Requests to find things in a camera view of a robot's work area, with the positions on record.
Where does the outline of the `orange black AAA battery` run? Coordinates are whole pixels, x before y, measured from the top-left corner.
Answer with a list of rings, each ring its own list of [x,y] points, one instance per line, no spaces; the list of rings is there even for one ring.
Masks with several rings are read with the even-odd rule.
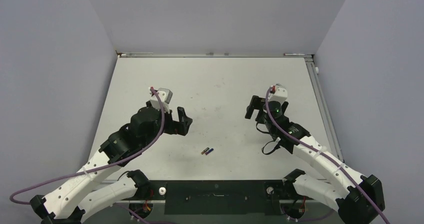
[[[206,149],[204,149],[204,150],[201,152],[201,155],[205,154],[208,150],[209,150],[209,147],[207,147]]]

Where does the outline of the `blue AAA battery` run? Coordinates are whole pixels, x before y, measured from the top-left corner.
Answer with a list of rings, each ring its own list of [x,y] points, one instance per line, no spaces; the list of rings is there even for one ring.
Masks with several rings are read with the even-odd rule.
[[[209,150],[205,153],[205,155],[210,154],[212,151],[214,151],[214,149],[213,149],[213,148],[209,149]]]

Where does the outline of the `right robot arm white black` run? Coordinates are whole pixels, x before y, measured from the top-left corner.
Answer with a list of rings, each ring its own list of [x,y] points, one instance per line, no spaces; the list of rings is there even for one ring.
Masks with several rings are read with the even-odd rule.
[[[374,175],[364,174],[335,158],[326,147],[301,125],[285,116],[288,106],[284,98],[252,96],[247,106],[246,119],[258,111],[256,124],[266,126],[266,134],[275,143],[270,155],[278,149],[303,160],[324,179],[318,180],[295,169],[283,179],[283,193],[292,199],[309,197],[337,212],[344,223],[371,223],[380,216],[389,223],[383,211],[386,207],[382,182]]]

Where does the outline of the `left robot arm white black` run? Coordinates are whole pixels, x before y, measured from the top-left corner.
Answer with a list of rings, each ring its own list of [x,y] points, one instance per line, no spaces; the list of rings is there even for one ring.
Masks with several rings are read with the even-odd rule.
[[[151,184],[145,174],[137,169],[104,188],[95,188],[111,174],[127,165],[123,159],[147,147],[157,136],[187,135],[192,119],[183,107],[177,108],[178,120],[172,113],[162,114],[154,107],[143,107],[130,122],[112,133],[80,171],[82,175],[69,178],[46,195],[36,195],[30,200],[33,211],[42,223],[83,223],[92,214],[116,201],[135,197],[142,199],[152,194]]]

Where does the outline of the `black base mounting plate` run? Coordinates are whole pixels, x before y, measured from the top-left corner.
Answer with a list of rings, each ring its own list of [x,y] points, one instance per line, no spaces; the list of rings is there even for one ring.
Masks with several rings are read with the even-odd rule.
[[[165,214],[281,215],[304,197],[290,193],[282,180],[152,180],[130,201],[164,204]]]

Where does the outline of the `aluminium frame rail right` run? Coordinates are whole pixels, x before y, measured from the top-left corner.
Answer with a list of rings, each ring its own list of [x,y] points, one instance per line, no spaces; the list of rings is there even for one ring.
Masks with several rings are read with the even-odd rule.
[[[332,118],[328,109],[327,102],[324,97],[323,90],[321,88],[321,84],[319,81],[319,71],[317,66],[314,63],[314,55],[307,55],[305,59],[306,68],[308,70],[308,74],[312,83],[312,88],[317,100],[317,104],[319,107],[320,115],[323,120],[325,133],[327,135],[327,139],[332,150],[332,154],[336,156],[341,162],[344,162],[342,149],[339,145],[339,141],[337,138],[337,134],[335,132],[335,128],[332,122]]]

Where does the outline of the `aluminium frame rail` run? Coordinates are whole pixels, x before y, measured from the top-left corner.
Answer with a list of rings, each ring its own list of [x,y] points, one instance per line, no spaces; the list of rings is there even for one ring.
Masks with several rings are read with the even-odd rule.
[[[308,70],[308,74],[312,83],[312,88],[317,100],[317,104],[319,107],[320,115],[323,120],[325,133],[327,135],[327,139],[332,150],[332,154],[336,156],[341,162],[344,162],[342,149],[339,145],[339,141],[337,138],[337,134],[335,132],[335,128],[332,122],[332,118],[328,109],[327,102],[324,97],[323,90],[321,88],[321,84],[319,81],[319,71],[317,66],[314,63],[314,55],[307,55],[305,59],[306,68]]]
[[[202,53],[202,54],[155,54],[155,53],[117,53],[120,58],[307,58],[312,59],[313,54],[267,54],[267,53]]]

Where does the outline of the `aluminium frame rail back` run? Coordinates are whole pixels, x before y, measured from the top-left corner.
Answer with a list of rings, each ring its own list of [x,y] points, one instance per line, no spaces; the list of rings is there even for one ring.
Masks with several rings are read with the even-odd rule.
[[[202,53],[202,54],[155,54],[155,53],[117,53],[120,58],[307,58],[312,59],[313,54],[267,54],[267,53]]]

